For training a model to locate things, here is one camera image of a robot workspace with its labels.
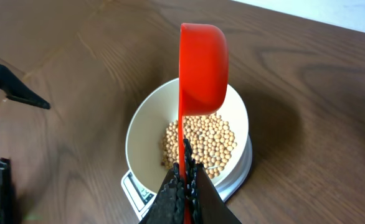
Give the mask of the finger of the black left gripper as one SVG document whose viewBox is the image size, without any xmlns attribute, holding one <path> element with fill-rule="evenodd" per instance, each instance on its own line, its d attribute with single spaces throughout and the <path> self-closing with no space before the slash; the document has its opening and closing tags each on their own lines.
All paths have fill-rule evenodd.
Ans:
<svg viewBox="0 0 365 224">
<path fill-rule="evenodd" d="M 31 91 L 10 69 L 2 64 L 0 64 L 0 90 L 5 92 L 6 98 L 9 100 L 46 110 L 51 109 L 49 102 Z"/>
</svg>

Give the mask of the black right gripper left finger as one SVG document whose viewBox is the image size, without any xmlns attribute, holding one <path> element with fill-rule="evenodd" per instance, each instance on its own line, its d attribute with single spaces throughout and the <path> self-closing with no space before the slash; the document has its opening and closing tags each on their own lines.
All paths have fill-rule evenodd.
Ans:
<svg viewBox="0 0 365 224">
<path fill-rule="evenodd" d="M 179 164 L 174 163 L 140 224 L 183 224 L 185 210 L 184 180 Z"/>
</svg>

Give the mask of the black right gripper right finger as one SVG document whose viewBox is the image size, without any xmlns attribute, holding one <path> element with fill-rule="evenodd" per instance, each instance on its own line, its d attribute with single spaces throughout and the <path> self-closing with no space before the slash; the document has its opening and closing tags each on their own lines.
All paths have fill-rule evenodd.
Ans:
<svg viewBox="0 0 365 224">
<path fill-rule="evenodd" d="M 227 208 L 205 172 L 204 164 L 192 158 L 188 139 L 183 140 L 186 208 L 184 224 L 237 224 L 239 219 Z"/>
</svg>

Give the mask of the red plastic measuring scoop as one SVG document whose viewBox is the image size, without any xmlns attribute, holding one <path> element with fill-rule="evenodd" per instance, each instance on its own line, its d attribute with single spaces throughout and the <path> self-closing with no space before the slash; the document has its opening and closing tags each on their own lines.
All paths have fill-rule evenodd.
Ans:
<svg viewBox="0 0 365 224">
<path fill-rule="evenodd" d="M 227 91 L 228 49 L 224 33 L 209 24 L 183 23 L 179 43 L 179 175 L 184 180 L 183 119 L 217 111 Z"/>
</svg>

